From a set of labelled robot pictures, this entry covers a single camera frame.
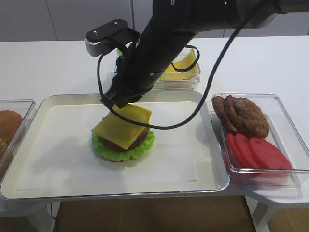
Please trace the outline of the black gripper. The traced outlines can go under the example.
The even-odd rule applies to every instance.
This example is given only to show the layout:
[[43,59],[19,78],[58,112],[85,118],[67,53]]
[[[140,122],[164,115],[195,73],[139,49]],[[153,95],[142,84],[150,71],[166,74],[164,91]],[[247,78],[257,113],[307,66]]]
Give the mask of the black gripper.
[[122,108],[137,102],[149,92],[169,66],[169,43],[134,42],[126,47],[118,42],[104,42],[100,59],[118,48],[123,56],[118,60],[117,75],[107,92],[100,87],[101,102],[108,108]]

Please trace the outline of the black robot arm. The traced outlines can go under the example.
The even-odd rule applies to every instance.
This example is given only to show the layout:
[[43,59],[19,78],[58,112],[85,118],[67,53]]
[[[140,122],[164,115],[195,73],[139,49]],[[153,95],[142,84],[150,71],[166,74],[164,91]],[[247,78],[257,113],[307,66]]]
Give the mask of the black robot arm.
[[137,102],[196,34],[222,29],[257,29],[275,15],[305,12],[306,0],[155,0],[142,33],[121,23],[103,27],[103,38],[123,58],[103,104],[119,108]]

